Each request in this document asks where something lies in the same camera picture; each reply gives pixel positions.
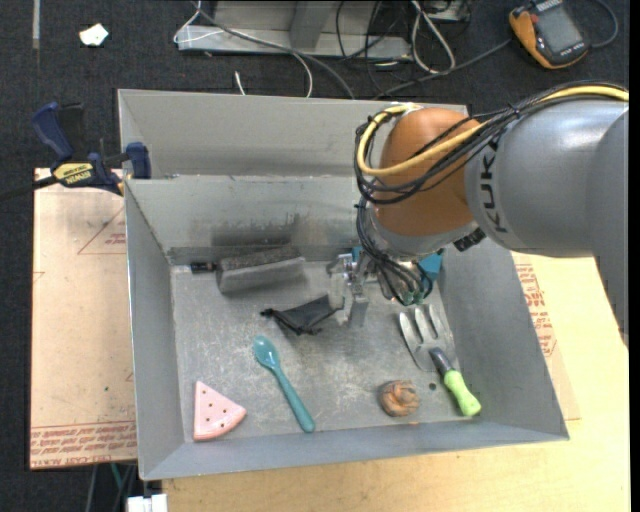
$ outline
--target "blue clamp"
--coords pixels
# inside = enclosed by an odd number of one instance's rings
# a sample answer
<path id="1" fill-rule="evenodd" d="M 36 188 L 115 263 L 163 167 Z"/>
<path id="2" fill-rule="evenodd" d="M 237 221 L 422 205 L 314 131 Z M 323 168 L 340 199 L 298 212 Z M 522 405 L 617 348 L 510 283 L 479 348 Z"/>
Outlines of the blue clamp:
<path id="1" fill-rule="evenodd" d="M 56 161 L 51 166 L 52 181 L 47 185 L 60 183 L 65 187 L 95 187 L 123 194 L 122 179 L 111 169 L 127 160 L 133 165 L 133 177 L 138 179 L 151 178 L 151 161 L 149 152 L 141 142 L 133 142 L 127 146 L 126 152 L 110 158 L 90 152 L 84 163 L 71 163 L 77 148 L 69 142 L 58 116 L 59 105 L 55 101 L 40 108 L 31 117 L 31 124 L 38 138 L 56 153 Z M 81 123 L 77 116 L 74 118 L 73 132 L 81 130 Z"/>

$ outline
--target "orange device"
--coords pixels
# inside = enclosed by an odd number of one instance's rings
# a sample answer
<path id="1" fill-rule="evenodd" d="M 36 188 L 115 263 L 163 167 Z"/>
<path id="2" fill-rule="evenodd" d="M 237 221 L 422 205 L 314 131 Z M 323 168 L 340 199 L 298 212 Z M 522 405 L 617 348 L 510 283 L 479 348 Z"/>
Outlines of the orange device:
<path id="1" fill-rule="evenodd" d="M 509 24 L 522 46 L 548 69 L 574 64 L 590 42 L 563 0 L 532 0 L 509 14 Z"/>

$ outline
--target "gray bin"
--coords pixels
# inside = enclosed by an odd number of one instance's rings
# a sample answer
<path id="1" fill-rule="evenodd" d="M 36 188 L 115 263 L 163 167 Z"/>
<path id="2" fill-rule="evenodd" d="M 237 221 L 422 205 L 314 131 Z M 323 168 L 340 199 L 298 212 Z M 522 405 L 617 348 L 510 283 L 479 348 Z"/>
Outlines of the gray bin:
<path id="1" fill-rule="evenodd" d="M 368 285 L 362 328 L 332 318 L 316 336 L 282 330 L 260 311 L 326 293 L 325 267 L 358 244 L 355 128 L 383 102 L 119 91 L 123 148 L 150 150 L 150 180 L 125 189 L 141 478 L 155 480 L 567 439 L 568 434 L 508 251 L 485 240 L 447 248 L 431 303 L 448 347 L 482 403 L 460 414 L 438 374 L 414 364 L 401 308 Z M 292 243 L 304 279 L 222 295 L 194 261 Z M 255 361 L 253 337 L 278 347 L 316 422 L 303 433 L 277 381 Z M 385 381 L 411 379 L 421 406 L 392 418 Z M 228 434 L 193 441 L 201 380 L 248 411 Z"/>

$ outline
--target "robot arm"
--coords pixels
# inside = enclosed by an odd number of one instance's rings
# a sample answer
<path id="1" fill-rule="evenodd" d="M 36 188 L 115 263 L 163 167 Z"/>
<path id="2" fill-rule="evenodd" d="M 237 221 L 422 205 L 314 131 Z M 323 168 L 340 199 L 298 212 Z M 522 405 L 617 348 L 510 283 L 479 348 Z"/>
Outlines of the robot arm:
<path id="1" fill-rule="evenodd" d="M 485 236 L 517 252 L 594 256 L 628 344 L 626 90 L 566 85 L 486 121 L 392 109 L 361 127 L 356 143 L 359 235 L 378 272 L 393 262 L 415 275 L 416 261 Z M 374 169 L 372 137 L 391 119 Z M 408 286 L 386 274 L 392 289 Z"/>

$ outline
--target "cardboard sheet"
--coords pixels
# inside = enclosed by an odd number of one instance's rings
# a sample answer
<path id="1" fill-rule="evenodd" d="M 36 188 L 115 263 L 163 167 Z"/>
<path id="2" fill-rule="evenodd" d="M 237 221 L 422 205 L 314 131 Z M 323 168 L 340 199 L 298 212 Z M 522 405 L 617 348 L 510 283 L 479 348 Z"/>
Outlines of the cardboard sheet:
<path id="1" fill-rule="evenodd" d="M 34 196 L 30 467 L 134 460 L 124 200 L 59 185 Z M 563 416 L 579 419 L 535 258 L 513 256 Z"/>

